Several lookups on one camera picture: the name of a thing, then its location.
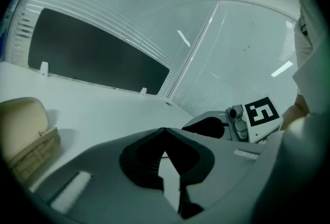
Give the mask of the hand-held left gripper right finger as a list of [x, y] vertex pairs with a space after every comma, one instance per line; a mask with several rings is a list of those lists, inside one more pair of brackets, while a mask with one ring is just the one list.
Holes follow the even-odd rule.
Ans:
[[260, 148], [166, 129], [164, 196], [182, 219], [207, 210], [254, 165]]

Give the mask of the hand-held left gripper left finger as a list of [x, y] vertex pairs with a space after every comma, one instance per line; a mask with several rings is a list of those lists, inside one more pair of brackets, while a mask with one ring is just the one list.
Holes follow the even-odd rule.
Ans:
[[[161, 190], [136, 185], [123, 173], [119, 157], [129, 144], [151, 131], [132, 134], [100, 143], [76, 156], [50, 174], [30, 195], [34, 206], [51, 223], [178, 223], [174, 211]], [[65, 195], [58, 206], [69, 208], [58, 212], [51, 203], [82, 172], [90, 175], [79, 181], [74, 191]]]

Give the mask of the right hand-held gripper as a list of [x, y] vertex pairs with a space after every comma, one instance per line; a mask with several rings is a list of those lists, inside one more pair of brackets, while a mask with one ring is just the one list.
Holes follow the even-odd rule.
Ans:
[[[223, 124], [195, 124], [210, 117], [228, 123], [230, 132]], [[207, 111], [191, 119], [182, 130], [220, 140], [264, 144], [272, 133], [279, 131], [281, 125], [282, 117], [272, 100], [264, 97], [228, 108], [227, 117], [225, 111]]]

